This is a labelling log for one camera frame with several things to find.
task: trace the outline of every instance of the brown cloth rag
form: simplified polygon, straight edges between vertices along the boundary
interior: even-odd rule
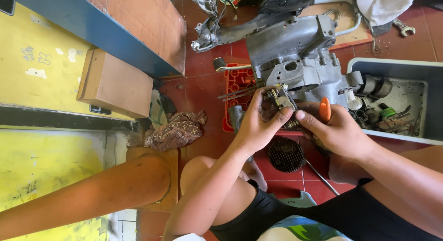
[[[169,123],[160,126],[157,130],[147,130],[144,137],[144,146],[152,147],[161,152],[180,148],[192,143],[202,136],[200,125],[204,125],[207,117],[204,111],[199,113],[177,113],[169,118]]]

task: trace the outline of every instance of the yellow wall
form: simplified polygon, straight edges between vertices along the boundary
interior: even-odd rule
[[[102,171],[104,145],[104,132],[0,129],[0,211]],[[10,240],[105,241],[109,240],[107,218],[103,216]]]
[[[14,16],[0,12],[0,39],[0,103],[131,119],[91,113],[88,104],[77,102],[92,44],[18,3]]]

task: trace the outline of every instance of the gray plastic tub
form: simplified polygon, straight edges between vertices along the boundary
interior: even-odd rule
[[[347,72],[354,71],[360,71],[362,75],[389,78],[393,89],[379,102],[386,103],[397,112],[411,105],[409,113],[417,118],[419,109],[423,107],[418,137],[374,130],[363,130],[365,133],[443,145],[443,63],[357,57],[348,63]]]

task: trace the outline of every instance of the green plastic part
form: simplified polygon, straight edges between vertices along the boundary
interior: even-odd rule
[[[393,108],[387,108],[387,109],[380,111],[379,114],[381,115],[382,118],[386,118],[386,117],[390,117],[391,115],[396,114],[396,113],[397,112],[395,112],[395,110]]]

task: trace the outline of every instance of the carburetor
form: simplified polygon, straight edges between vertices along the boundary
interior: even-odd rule
[[[286,84],[276,84],[275,88],[271,88],[266,93],[274,104],[276,110],[280,111],[284,107],[289,107],[291,108],[292,112],[295,112],[298,110],[298,108],[294,100],[288,94],[287,88],[288,87]],[[292,115],[283,126],[286,130],[296,130],[298,124],[299,123],[297,122],[296,117]]]

